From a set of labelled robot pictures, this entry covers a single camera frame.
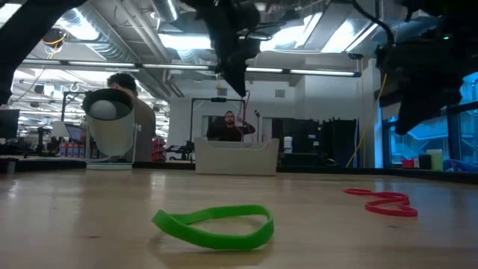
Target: red rubber band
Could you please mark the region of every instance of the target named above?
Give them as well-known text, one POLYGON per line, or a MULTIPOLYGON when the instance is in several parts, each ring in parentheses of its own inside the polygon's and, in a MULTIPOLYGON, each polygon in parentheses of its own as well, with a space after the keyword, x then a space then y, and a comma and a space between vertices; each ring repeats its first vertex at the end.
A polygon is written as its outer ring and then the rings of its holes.
POLYGON ((418 211, 415 208, 411 208, 409 197, 406 194, 395 193, 395 192, 372 192, 367 189, 359 188, 348 188, 344 191, 346 194, 360 195, 360 196, 371 196, 379 197, 381 200, 367 202, 365 204, 365 210, 377 213, 384 214, 388 216, 397 216, 397 217, 417 217, 418 211), (385 209, 380 208, 378 205, 384 205, 387 203, 397 204, 398 209, 385 209))

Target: black cable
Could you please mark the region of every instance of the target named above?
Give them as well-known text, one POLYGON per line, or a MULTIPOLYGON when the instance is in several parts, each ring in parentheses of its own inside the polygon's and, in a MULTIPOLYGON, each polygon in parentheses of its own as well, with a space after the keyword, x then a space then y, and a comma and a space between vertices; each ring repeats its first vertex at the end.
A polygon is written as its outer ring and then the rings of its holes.
POLYGON ((394 34, 392 33, 390 27, 388 27, 387 24, 382 22, 381 20, 377 19, 376 17, 370 15, 367 11, 365 11, 360 4, 357 2, 357 0, 352 0, 352 6, 360 13, 362 14, 365 18, 371 20, 372 22, 375 22, 376 24, 380 25, 380 27, 385 30, 385 33, 387 34, 387 44, 389 46, 395 44, 395 38, 394 34))

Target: green rubber band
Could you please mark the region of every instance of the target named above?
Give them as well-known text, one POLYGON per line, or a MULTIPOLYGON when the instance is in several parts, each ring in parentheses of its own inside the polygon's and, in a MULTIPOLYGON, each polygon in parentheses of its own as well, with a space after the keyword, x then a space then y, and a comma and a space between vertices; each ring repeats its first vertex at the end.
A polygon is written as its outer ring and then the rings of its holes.
POLYGON ((191 214, 168 214, 160 209, 152 218, 152 222, 174 238, 213 250, 253 250, 266 244, 274 233, 273 216, 262 205, 221 206, 191 214), (214 234, 189 226, 204 220, 251 215, 263 215, 267 217, 267 221, 261 228, 248 235, 214 234))

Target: hair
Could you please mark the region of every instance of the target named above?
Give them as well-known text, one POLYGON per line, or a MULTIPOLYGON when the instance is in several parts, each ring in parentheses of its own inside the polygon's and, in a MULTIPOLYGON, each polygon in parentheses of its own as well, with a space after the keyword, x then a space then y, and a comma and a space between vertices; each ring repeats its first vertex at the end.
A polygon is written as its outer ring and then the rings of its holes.
POLYGON ((232 114, 232 116, 233 116, 234 118, 236 117, 236 115, 234 115, 234 112, 232 112, 232 111, 227 111, 227 112, 225 112, 225 113, 224 113, 224 117, 226 117, 226 115, 227 115, 228 113, 232 114))
POLYGON ((137 94, 136 89, 136 80, 134 80, 132 75, 128 73, 119 72, 108 78, 106 81, 108 87, 111 87, 114 83, 118 84, 120 87, 124 87, 132 91, 135 95, 137 94))

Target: bottle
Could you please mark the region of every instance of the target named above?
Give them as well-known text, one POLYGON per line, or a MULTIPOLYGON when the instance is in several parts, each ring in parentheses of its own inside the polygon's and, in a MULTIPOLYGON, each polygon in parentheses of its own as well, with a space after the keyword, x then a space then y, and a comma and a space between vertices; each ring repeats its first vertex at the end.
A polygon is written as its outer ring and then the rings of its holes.
POLYGON ((79 158, 84 158, 84 154, 86 152, 86 148, 84 145, 79 145, 80 146, 80 153, 79 153, 79 158))
POLYGON ((78 158, 80 156, 80 146, 77 143, 73 144, 73 158, 78 158))
POLYGON ((68 148, 68 150, 66 151, 66 156, 67 156, 68 158, 73 157, 73 143, 72 143, 72 142, 68 142, 67 148, 68 148))
POLYGON ((292 137, 284 137, 284 153, 292 153, 292 137))
POLYGON ((60 156, 66 157, 66 152, 68 151, 68 143, 61 142, 60 143, 60 156))

